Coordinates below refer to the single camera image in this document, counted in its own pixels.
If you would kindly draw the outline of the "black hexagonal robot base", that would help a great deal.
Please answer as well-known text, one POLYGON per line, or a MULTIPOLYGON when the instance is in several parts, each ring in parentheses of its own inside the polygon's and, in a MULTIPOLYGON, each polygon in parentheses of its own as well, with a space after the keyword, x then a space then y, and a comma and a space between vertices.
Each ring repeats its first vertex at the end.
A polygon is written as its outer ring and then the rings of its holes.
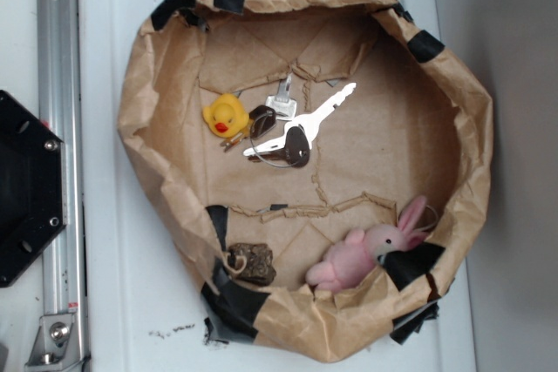
POLYGON ((63 141, 1 92, 1 287, 12 286, 65 226, 63 141))

